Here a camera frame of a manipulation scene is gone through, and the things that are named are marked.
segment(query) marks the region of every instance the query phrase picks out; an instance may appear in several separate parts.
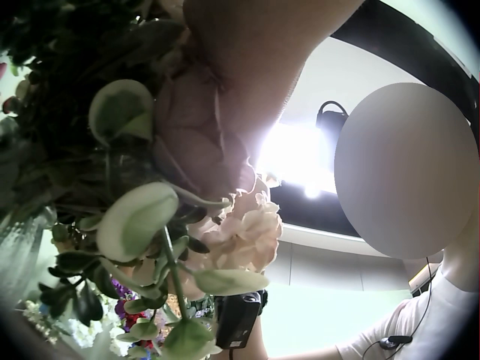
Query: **black camera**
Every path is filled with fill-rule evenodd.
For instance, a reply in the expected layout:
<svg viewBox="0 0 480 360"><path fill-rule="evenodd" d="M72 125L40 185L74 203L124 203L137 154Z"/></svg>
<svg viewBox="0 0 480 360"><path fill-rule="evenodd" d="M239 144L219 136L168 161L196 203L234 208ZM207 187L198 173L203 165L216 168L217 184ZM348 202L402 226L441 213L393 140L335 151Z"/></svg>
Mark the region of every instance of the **black camera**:
<svg viewBox="0 0 480 360"><path fill-rule="evenodd" d="M266 304L266 291L215 297L218 328L216 345L222 349L244 348L257 316Z"/></svg>

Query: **light fixture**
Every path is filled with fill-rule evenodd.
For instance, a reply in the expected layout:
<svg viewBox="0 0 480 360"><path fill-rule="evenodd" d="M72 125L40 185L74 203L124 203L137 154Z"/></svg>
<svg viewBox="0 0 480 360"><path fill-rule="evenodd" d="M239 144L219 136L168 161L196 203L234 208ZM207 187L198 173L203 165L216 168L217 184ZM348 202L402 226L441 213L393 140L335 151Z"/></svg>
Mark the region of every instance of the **light fixture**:
<svg viewBox="0 0 480 360"><path fill-rule="evenodd" d="M336 193L333 172L327 170L329 152L320 129L277 123L264 142L257 169L303 186L310 198L322 191Z"/></svg>
<svg viewBox="0 0 480 360"><path fill-rule="evenodd" d="M324 111L331 104L342 112ZM335 147L347 118L347 112L339 103L327 101L320 107L316 127L277 123L264 142L258 170L303 186L305 196L311 199L322 191L336 194Z"/></svg>

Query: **red flower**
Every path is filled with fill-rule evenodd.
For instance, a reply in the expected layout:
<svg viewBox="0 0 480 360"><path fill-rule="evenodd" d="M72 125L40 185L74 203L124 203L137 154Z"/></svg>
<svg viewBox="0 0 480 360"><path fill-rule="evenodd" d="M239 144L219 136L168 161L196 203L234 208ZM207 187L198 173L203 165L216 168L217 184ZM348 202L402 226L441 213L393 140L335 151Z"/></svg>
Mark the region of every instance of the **red flower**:
<svg viewBox="0 0 480 360"><path fill-rule="evenodd" d="M138 346L141 346L143 348L153 348L153 342L152 340L140 340L139 342L136 343Z"/></svg>
<svg viewBox="0 0 480 360"><path fill-rule="evenodd" d="M141 317L145 317L143 312L141 312L140 314L134 314L134 315L127 313L125 317L126 327L130 330L132 326L134 326L137 323L137 320Z"/></svg>

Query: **earphone cable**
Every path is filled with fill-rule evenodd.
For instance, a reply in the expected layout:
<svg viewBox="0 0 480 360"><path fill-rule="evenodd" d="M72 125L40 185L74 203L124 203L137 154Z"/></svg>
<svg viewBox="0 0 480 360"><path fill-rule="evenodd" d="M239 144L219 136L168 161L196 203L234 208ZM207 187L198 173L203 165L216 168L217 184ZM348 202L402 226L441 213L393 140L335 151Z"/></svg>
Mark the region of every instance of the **earphone cable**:
<svg viewBox="0 0 480 360"><path fill-rule="evenodd" d="M432 270L430 269L430 262L428 261L428 257L427 257L426 259L427 259L428 273L429 273L429 275L430 275L430 286L429 286L430 289L429 289L427 306L425 307L425 311L423 312L423 315L422 315L422 317L420 318L419 323L417 324L417 326L416 326L415 329L413 330L412 335L410 335L410 337L413 337L413 334L415 334L415 332L418 330L421 322L423 321L423 318L424 318L425 315L427 314L427 310L428 310L428 307L429 307L429 305L430 305L430 300L432 299ZM365 360L365 354L367 353L367 351L368 351L373 345L378 344L378 343L380 343L380 341L376 341L376 342L374 342L373 344L371 344L370 346L368 346L368 348L363 352L363 355L362 355L362 357L361 357L362 360ZM386 358L385 360L391 359L396 353L398 353L398 352L402 349L402 347L403 347L404 345L405 345L405 343L404 343L404 344L401 344L401 345L398 347L398 349L395 350L395 352L394 352L392 355L390 355L388 358Z"/></svg>

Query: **white flower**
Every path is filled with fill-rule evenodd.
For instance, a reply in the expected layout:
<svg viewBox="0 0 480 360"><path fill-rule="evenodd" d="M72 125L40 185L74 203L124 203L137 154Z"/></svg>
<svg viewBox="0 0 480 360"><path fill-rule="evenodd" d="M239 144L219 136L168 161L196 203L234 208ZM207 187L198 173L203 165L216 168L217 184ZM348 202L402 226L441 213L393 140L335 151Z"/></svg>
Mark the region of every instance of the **white flower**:
<svg viewBox="0 0 480 360"><path fill-rule="evenodd" d="M119 316L115 313L115 305L117 305L117 300L109 298L103 294L100 294L103 307L103 318L101 323L104 327L110 326L120 326L121 320Z"/></svg>
<svg viewBox="0 0 480 360"><path fill-rule="evenodd" d="M127 356L128 349L132 346L130 343L125 341L117 340L117 336L124 334L125 331L119 327L114 327L110 330L110 351L113 352L117 356Z"/></svg>
<svg viewBox="0 0 480 360"><path fill-rule="evenodd" d="M96 336L103 331L100 321L92 321L89 327L76 319L69 319L68 322L72 330L72 337L81 348L91 348Z"/></svg>

